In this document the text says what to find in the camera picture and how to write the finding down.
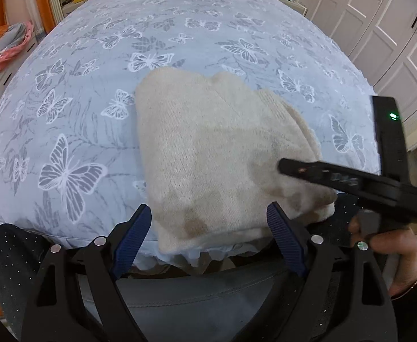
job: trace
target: gray blanket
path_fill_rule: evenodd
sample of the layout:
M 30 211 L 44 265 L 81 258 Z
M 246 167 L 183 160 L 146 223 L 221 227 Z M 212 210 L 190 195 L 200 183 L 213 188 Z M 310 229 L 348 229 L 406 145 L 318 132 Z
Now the gray blanket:
M 27 26 L 24 23 L 17 23 L 9 26 L 7 31 L 0 38 L 0 53 L 4 50 L 12 49 L 23 42 Z

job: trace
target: blue gripper pad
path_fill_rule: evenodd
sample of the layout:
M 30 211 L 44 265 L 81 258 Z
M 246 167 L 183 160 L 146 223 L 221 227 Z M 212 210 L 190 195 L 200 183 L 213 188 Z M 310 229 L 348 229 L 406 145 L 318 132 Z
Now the blue gripper pad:
M 112 275 L 117 279 L 131 268 L 150 226 L 151 210 L 146 205 L 115 250 Z
M 289 218 L 276 202 L 270 203 L 267 207 L 267 224 L 286 265 L 298 276 L 305 277 L 308 272 L 305 266 L 305 250 L 292 230 Z

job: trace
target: butterfly print bedspread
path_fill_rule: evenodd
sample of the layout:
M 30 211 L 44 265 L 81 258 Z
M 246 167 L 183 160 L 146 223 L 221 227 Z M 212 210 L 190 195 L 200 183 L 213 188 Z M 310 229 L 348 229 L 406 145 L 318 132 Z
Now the butterfly print bedspread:
M 134 90 L 162 66 L 226 70 L 270 88 L 302 113 L 325 161 L 379 170 L 373 89 L 330 38 L 278 0 L 89 0 L 43 40 L 0 100 L 0 224 L 70 247 L 128 220 L 147 199 Z M 150 232 L 138 259 L 156 251 Z

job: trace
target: beige towel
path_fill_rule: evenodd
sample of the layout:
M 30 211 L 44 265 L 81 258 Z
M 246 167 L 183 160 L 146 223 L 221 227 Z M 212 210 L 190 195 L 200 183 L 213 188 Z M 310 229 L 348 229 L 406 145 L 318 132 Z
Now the beige towel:
M 170 67 L 135 90 L 141 156 L 160 251 L 178 253 L 271 236 L 267 205 L 308 223 L 333 214 L 332 189 L 277 172 L 281 158 L 321 151 L 301 115 L 236 75 Z

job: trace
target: finger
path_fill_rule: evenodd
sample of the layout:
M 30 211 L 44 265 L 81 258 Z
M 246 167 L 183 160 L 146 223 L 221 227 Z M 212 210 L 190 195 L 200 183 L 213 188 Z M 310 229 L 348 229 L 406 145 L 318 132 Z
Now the finger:
M 357 219 L 357 216 L 354 216 L 354 217 L 351 219 L 351 221 L 349 222 L 349 225 L 348 225 L 348 231 L 349 231 L 351 234 L 355 234 L 355 233 L 360 232 L 360 222 L 359 222 L 359 220 Z
M 373 251 L 389 255 L 398 253 L 400 255 L 414 255 L 417 253 L 417 235 L 411 229 L 393 230 L 387 233 L 375 235 L 370 240 Z

